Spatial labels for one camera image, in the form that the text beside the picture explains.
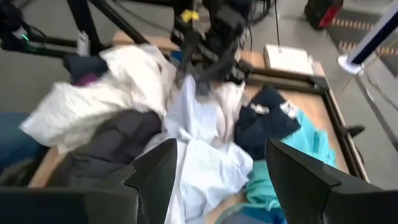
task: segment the black bracket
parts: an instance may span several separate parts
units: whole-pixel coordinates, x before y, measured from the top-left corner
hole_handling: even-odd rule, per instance
[[[309,79],[313,83],[315,88],[325,90],[325,91],[329,90],[329,84],[325,77],[319,76],[319,75],[314,75],[314,76],[310,76]]]
[[[363,125],[355,125],[355,126],[341,128],[342,134],[344,134],[344,135],[349,134],[352,138],[361,134],[363,131],[365,131],[365,126],[363,126]]]

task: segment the black garment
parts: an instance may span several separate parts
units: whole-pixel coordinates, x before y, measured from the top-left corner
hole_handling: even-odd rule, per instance
[[[300,128],[296,119],[285,114],[280,104],[286,100],[273,86],[264,86],[251,100],[249,107],[242,107],[235,124],[235,143],[241,146],[255,161],[265,159],[268,140],[280,140]],[[261,105],[269,113],[257,114],[250,105]]]
[[[48,185],[89,187],[140,155],[160,133],[162,122],[154,112],[120,112],[99,126],[91,141],[70,152],[52,174]]]
[[[108,71],[106,62],[96,56],[82,57],[79,55],[69,55],[63,59],[63,66],[70,73],[72,84],[80,80],[87,74],[95,74],[98,78]]]

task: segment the wooden table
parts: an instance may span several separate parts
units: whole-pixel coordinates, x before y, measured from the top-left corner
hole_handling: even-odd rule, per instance
[[[167,38],[163,37],[151,37],[148,36],[147,39],[154,45],[157,45],[163,51],[171,51],[178,50],[178,47],[171,43],[171,41]],[[133,44],[133,41],[123,32],[117,32],[113,39],[114,45],[126,45]],[[256,68],[266,68],[264,63],[263,54],[258,52],[243,52],[242,56],[249,62],[251,62]],[[324,76],[324,72],[322,66],[319,62],[313,63],[313,70],[315,75]],[[262,75],[251,75],[252,79],[270,79],[269,77],[264,77]],[[260,86],[256,85],[248,85],[246,87],[246,93],[250,96],[254,96],[260,89]],[[331,148],[336,151],[336,160],[340,170],[348,173],[347,164],[343,157],[343,153],[341,151],[338,140],[335,136],[335,132],[333,130],[333,126],[329,119],[328,112],[326,110],[325,104],[320,96],[311,95],[306,93],[292,92],[292,91],[281,91],[282,95],[295,105],[297,105],[304,113],[312,120],[314,125],[323,129],[328,133],[329,143]],[[30,187],[43,187],[46,185],[51,173],[54,168],[62,161],[65,157],[63,154],[59,154],[57,149],[51,148],[44,158],[42,165],[39,167],[36,172],[34,178],[30,183]],[[211,213],[209,213],[206,217],[206,223],[214,223],[219,215],[229,208],[239,202],[244,201],[244,196],[241,194],[237,194],[227,198],[223,203],[221,203],[216,209],[214,209]]]

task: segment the yellow tag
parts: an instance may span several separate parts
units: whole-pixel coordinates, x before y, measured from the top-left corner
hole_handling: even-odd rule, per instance
[[[199,20],[199,14],[195,11],[186,9],[183,13],[181,13],[182,21],[189,22],[191,20]]]

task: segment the teal shirt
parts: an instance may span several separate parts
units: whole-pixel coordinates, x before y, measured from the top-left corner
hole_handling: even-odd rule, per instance
[[[301,128],[281,141],[329,166],[336,167],[335,151],[329,147],[327,133],[314,127],[301,110],[298,111],[297,121]],[[245,192],[248,202],[254,207],[265,208],[267,211],[272,208],[280,208],[265,161],[254,162]]]

